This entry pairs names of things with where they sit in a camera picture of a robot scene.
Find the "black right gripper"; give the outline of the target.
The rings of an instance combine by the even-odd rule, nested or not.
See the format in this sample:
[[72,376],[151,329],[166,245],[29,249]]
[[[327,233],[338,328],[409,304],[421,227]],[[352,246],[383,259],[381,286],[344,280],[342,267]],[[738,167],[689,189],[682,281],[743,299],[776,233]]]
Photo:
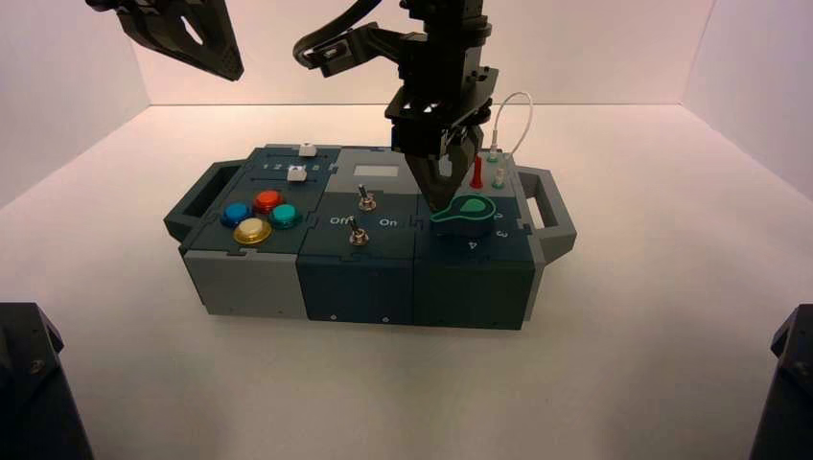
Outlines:
[[475,162],[499,70],[480,64],[486,34],[400,34],[402,86],[385,111],[391,147],[432,211],[446,208]]

